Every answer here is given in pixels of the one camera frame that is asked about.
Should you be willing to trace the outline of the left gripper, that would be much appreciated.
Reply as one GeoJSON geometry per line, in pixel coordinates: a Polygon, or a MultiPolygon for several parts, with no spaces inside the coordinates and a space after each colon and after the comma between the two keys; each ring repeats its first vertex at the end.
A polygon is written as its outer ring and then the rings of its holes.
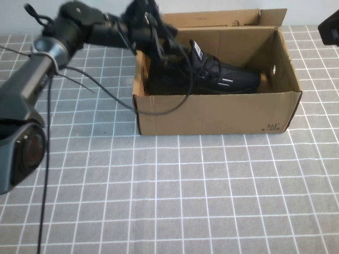
{"type": "Polygon", "coordinates": [[[145,15],[142,26],[132,31],[136,49],[157,62],[177,56],[176,36],[177,28],[153,15],[145,15]]]}

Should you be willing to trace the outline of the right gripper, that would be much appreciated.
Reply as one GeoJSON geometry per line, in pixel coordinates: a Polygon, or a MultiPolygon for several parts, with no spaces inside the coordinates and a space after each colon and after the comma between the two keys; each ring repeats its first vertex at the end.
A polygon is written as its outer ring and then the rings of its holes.
{"type": "Polygon", "coordinates": [[[321,40],[326,46],[339,46],[339,11],[336,11],[319,26],[321,40]]]}

